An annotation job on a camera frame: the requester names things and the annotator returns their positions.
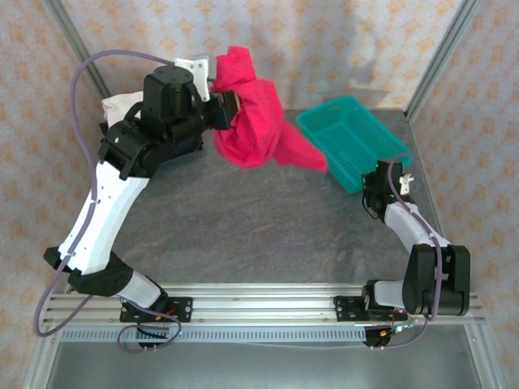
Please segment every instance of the red cloth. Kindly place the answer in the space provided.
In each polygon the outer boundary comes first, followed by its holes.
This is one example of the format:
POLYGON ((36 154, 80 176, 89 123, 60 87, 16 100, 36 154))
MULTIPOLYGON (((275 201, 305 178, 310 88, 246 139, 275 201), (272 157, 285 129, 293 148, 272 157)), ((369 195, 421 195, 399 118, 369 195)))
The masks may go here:
POLYGON ((214 136, 216 150, 229 162, 251 169, 274 158, 281 166, 326 172, 326 156, 283 118, 274 83, 256 78, 248 49, 230 47, 217 57, 212 90, 232 91, 240 98, 232 128, 217 130, 214 136))

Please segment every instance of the green basket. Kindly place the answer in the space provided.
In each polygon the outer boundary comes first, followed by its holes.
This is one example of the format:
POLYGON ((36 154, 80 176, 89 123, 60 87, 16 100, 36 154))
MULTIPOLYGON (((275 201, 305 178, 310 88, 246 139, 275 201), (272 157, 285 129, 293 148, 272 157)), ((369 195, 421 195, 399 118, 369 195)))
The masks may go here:
MULTIPOLYGON (((376 161, 411 151, 352 96, 344 96, 298 115, 302 133, 328 159, 330 173, 348 193, 362 190, 363 174, 376 161)), ((404 167, 411 158, 400 157, 404 167)))

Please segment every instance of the white cloth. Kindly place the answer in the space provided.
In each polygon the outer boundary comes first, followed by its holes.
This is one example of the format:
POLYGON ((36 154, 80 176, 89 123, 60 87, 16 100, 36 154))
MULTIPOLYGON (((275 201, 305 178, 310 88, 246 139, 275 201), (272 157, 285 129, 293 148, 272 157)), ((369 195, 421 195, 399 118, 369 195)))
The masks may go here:
MULTIPOLYGON (((104 118, 108 122, 108 127, 124 119, 128 110, 133 104, 143 100, 143 92, 123 93, 121 95, 111 96, 107 99, 101 100, 103 106, 104 118)), ((140 118, 140 111, 135 115, 140 118)))

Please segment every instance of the gray tabletop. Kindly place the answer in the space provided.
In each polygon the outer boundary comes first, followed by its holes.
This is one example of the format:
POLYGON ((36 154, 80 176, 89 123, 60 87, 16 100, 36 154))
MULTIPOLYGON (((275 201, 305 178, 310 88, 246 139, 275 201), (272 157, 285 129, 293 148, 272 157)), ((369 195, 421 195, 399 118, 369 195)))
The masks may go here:
MULTIPOLYGON (((297 113, 288 112, 295 122, 297 113)), ((415 152, 401 111, 374 115, 415 152)), ((242 170, 204 150, 161 167, 135 201, 114 250, 160 283, 349 282, 401 279, 397 236, 327 173, 271 163, 242 170)), ((411 195, 435 226, 422 170, 411 195)))

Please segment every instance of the wall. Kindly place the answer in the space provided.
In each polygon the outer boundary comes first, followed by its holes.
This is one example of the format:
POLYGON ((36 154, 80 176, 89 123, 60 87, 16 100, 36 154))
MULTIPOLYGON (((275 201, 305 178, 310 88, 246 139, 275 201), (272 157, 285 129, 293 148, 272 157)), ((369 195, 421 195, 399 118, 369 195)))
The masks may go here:
MULTIPOLYGON (((43 1, 2 6, 0 38, 0 387, 7 389, 21 387, 36 341, 32 314, 53 274, 41 256, 70 230, 88 172, 67 99, 78 62, 43 1)), ((101 105, 85 79, 77 97, 92 144, 101 105)))
MULTIPOLYGON (((135 49, 164 58, 251 49, 286 108, 353 94, 405 108, 462 0, 64 0, 91 53, 135 49)), ((111 58, 112 94, 142 88, 153 69, 111 58)))
POLYGON ((440 223, 472 253, 500 360, 519 383, 519 7, 485 1, 413 122, 440 223))

